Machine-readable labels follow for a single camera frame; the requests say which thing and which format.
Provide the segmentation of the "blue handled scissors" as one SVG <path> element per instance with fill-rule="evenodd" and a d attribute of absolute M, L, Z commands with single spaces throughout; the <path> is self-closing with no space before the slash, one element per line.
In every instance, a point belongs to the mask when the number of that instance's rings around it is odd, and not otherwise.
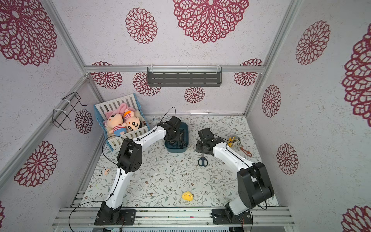
<path fill-rule="evenodd" d="M 200 167 L 207 167 L 208 166 L 208 160 L 203 153 L 201 154 L 201 157 L 198 159 L 198 165 Z"/>

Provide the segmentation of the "teal storage box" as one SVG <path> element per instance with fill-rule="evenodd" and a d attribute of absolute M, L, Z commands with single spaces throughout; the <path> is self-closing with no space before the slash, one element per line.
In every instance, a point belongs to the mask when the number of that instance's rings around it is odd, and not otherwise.
<path fill-rule="evenodd" d="M 189 145 L 188 125 L 184 122 L 180 124 L 177 131 L 177 138 L 174 141 L 165 141 L 165 148 L 170 153 L 184 153 Z"/>

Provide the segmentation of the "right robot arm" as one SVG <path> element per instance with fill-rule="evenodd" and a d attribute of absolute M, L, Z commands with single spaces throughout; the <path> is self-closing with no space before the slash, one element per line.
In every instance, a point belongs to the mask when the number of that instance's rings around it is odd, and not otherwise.
<path fill-rule="evenodd" d="M 253 163 L 230 148 L 232 143 L 214 135 L 209 128 L 198 131 L 196 152 L 209 154 L 224 162 L 237 174 L 238 197 L 226 204 L 226 214 L 235 218 L 265 203 L 274 196 L 274 189 L 265 165 Z"/>

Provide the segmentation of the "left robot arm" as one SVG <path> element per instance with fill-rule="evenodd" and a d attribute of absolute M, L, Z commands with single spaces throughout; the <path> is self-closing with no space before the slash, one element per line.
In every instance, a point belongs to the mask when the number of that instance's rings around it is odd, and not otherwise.
<path fill-rule="evenodd" d="M 143 151 L 158 140 L 180 141 L 181 120 L 173 116 L 166 122 L 159 122 L 155 128 L 135 139 L 125 138 L 117 156 L 117 174 L 107 200 L 98 211 L 95 225 L 115 225 L 120 222 L 123 197 L 134 172 L 142 165 Z"/>

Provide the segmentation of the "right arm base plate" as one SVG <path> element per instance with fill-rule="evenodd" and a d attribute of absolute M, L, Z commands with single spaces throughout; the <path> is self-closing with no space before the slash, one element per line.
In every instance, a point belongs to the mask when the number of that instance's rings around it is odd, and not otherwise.
<path fill-rule="evenodd" d="M 253 223 L 253 218 L 250 215 L 250 211 L 245 211 L 241 214 L 235 215 L 231 210 L 226 208 L 213 209 L 211 216 L 215 225 L 245 225 Z"/>

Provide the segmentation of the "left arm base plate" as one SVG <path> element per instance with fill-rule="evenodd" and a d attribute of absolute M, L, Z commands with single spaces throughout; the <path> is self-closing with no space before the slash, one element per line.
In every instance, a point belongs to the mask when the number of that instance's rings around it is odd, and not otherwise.
<path fill-rule="evenodd" d="M 133 225 L 137 211 L 134 209 L 120 210 L 103 210 L 100 209 L 96 216 L 94 225 L 111 226 L 111 225 Z"/>

